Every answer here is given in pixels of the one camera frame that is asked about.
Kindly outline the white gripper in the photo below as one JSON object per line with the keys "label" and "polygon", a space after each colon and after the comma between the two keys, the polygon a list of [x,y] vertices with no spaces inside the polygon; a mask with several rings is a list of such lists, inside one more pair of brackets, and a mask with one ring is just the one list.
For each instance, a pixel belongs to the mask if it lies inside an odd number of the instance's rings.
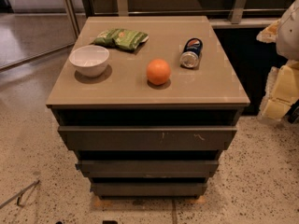
{"label": "white gripper", "polygon": [[280,68],[271,68],[258,113],[259,119],[281,120],[299,99],[299,0],[289,6],[280,21],[258,33],[256,39],[276,42],[277,53],[288,59]]}

